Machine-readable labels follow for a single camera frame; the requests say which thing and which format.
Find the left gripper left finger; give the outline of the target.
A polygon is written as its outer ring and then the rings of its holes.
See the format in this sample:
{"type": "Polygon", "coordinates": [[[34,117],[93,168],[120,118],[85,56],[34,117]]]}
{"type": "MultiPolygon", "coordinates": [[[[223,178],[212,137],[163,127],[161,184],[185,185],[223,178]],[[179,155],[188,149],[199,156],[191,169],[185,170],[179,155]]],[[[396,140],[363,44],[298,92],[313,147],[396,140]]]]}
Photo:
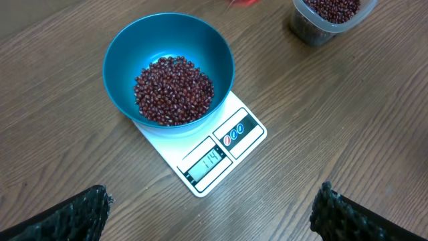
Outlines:
{"type": "Polygon", "coordinates": [[[94,185],[1,232],[7,241],[99,241],[110,214],[112,196],[94,185]]]}

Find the red measuring scoop blue handle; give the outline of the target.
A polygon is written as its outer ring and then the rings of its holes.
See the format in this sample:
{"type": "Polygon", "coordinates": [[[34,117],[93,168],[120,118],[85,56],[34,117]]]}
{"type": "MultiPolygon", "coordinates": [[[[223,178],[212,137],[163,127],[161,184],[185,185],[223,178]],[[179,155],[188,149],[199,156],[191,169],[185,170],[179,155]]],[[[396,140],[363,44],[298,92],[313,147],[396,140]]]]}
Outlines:
{"type": "Polygon", "coordinates": [[[248,7],[250,5],[253,5],[257,2],[259,2],[260,0],[230,0],[229,1],[229,6],[232,5],[240,5],[240,6],[245,6],[248,7]]]}

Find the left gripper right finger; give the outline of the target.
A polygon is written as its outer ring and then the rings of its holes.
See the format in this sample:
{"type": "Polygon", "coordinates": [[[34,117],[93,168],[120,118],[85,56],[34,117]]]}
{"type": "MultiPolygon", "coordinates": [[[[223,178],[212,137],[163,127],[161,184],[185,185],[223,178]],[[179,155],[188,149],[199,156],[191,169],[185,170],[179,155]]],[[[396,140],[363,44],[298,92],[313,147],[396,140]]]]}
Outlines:
{"type": "Polygon", "coordinates": [[[323,241],[427,241],[334,191],[328,181],[312,204],[310,229],[323,241]]]}

